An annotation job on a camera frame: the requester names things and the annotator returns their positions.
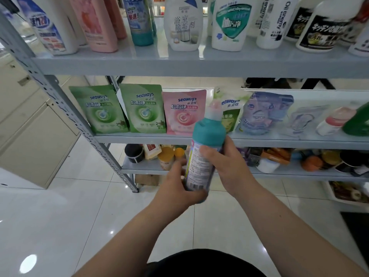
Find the left hand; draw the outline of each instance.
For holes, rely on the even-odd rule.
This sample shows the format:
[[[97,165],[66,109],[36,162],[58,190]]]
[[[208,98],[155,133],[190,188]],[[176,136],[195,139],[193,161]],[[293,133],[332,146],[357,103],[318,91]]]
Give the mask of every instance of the left hand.
[[[164,183],[160,186],[154,199],[149,205],[159,214],[165,216],[167,223],[178,218],[191,205],[205,200],[208,193],[205,190],[186,191],[181,181],[181,175],[185,175],[182,166],[186,160],[175,161],[168,172]]]

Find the shelf upright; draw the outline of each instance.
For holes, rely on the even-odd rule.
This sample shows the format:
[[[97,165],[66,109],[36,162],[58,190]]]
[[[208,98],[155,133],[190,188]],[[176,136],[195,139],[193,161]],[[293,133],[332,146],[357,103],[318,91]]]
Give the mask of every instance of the shelf upright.
[[[54,75],[45,75],[39,67],[33,62],[35,54],[30,47],[21,38],[16,29],[0,13],[0,41],[5,46],[7,51],[14,56],[18,63],[26,70],[26,72],[35,80],[35,82],[45,91],[50,98],[61,108],[64,113],[74,122],[78,130],[96,149],[96,151],[105,159],[105,161],[113,168],[123,182],[129,186],[132,192],[138,192],[133,179],[122,172],[122,168],[109,152],[108,148],[99,143],[91,130],[90,125],[86,122],[80,112],[76,109],[73,103],[59,86],[58,79]]]

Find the detergent pouch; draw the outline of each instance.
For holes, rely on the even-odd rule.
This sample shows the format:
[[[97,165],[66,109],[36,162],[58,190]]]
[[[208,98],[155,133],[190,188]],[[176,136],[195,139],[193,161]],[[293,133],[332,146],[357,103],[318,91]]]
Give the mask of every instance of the detergent pouch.
[[[276,122],[284,119],[293,102],[292,95],[254,92],[244,106],[236,131],[250,135],[268,133]]]
[[[232,132],[238,123],[240,112],[253,92],[241,88],[217,86],[214,88],[214,99],[222,102],[222,124],[225,130]]]
[[[162,88],[158,84],[119,85],[131,132],[165,133]]]
[[[167,133],[192,136],[195,123],[205,115],[206,90],[163,92]]]
[[[293,112],[288,118],[286,129],[283,134],[291,137],[300,135],[329,105],[315,107],[301,107]]]
[[[70,86],[95,134],[128,132],[127,119],[112,85]]]

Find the hand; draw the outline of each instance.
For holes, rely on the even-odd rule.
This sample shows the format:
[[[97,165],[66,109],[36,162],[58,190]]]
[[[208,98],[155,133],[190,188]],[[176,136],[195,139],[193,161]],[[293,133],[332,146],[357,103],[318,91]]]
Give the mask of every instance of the hand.
[[[207,192],[205,190],[186,191],[181,181],[185,170],[182,166],[186,160],[174,162],[172,169],[168,172],[164,183],[160,186],[154,199],[150,203],[150,208],[163,214],[167,223],[178,218],[191,205],[205,200]]]
[[[233,197],[236,197],[247,183],[256,182],[229,136],[225,138],[224,155],[208,146],[201,146],[200,153],[215,166],[225,190]]]

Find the forearm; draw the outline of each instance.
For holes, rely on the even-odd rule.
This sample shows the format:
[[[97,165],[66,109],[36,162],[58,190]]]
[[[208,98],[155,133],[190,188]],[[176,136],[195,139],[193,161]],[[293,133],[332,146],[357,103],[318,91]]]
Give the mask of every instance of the forearm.
[[[367,276],[256,180],[236,199],[282,276]]]
[[[141,276],[158,236],[169,221],[146,207],[127,223],[74,277]]]

